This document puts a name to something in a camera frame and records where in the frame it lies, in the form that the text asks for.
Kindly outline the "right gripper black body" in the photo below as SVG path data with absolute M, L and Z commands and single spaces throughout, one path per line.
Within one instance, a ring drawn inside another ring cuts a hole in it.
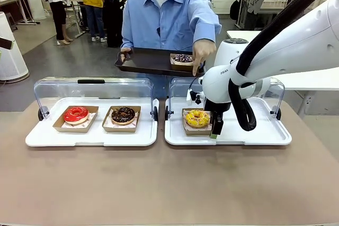
M 230 102 L 228 103 L 214 103 L 209 99 L 204 100 L 204 111 L 210 112 L 210 121 L 213 122 L 217 116 L 223 116 L 223 113 L 230 109 Z

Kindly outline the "person's left hand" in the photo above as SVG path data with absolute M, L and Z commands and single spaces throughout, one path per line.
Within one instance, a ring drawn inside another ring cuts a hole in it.
M 196 76 L 197 71 L 200 68 L 200 64 L 202 64 L 215 51 L 215 42 L 208 39 L 197 40 L 193 44 L 193 76 Z

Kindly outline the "person's right hand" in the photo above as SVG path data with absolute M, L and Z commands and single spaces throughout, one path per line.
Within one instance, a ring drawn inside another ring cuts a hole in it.
M 130 60 L 130 56 L 132 54 L 131 48 L 121 48 L 119 53 L 119 59 L 121 62 L 125 62 Z

